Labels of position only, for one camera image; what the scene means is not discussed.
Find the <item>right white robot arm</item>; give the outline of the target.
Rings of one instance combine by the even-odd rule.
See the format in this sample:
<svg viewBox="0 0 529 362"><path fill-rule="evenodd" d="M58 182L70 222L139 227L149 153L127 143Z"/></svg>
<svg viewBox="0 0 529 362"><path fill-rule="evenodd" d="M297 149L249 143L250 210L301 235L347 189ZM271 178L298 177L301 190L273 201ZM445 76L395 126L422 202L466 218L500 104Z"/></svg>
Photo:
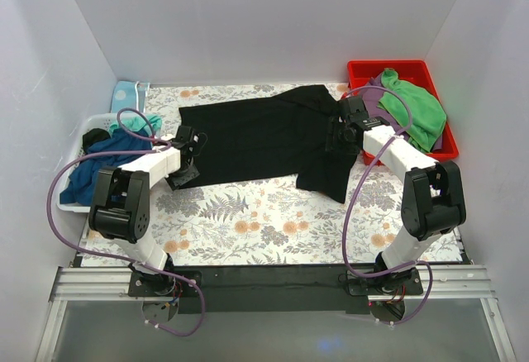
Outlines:
<svg viewBox="0 0 529 362"><path fill-rule="evenodd" d="M441 236L466 220L460 168L439 162L407 143L381 117L370 117L362 98L348 94L338 102L339 120L331 123L331 147L366 150L403 184L402 227L379 253L370 273L345 266L349 274L393 293L421 263L423 253Z"/></svg>

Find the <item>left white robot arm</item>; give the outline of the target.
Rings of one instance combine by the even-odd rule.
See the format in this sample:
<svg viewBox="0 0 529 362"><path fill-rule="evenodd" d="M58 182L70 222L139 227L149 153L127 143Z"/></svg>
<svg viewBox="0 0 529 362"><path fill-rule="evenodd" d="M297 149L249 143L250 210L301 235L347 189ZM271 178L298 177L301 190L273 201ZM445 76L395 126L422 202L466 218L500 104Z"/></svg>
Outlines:
<svg viewBox="0 0 529 362"><path fill-rule="evenodd" d="M143 155L119 167L98 171L88 225L126 253L129 268L142 284L160 296L181 294L181 283L170 271L174 264L149 229L150 190L161 181L175 191L199 176L194 158L207 135L180 126L170 147Z"/></svg>

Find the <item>black t-shirt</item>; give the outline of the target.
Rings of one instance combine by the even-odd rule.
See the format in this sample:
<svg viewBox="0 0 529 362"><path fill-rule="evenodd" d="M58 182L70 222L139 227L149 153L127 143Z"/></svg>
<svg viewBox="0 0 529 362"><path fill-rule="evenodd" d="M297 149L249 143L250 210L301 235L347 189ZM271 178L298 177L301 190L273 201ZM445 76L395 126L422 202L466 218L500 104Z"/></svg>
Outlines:
<svg viewBox="0 0 529 362"><path fill-rule="evenodd" d="M297 188L346 200L354 155L326 150L339 105L323 85L297 87L269 98L179 110L183 125L207 136L194 159L199 176L187 188L294 174Z"/></svg>

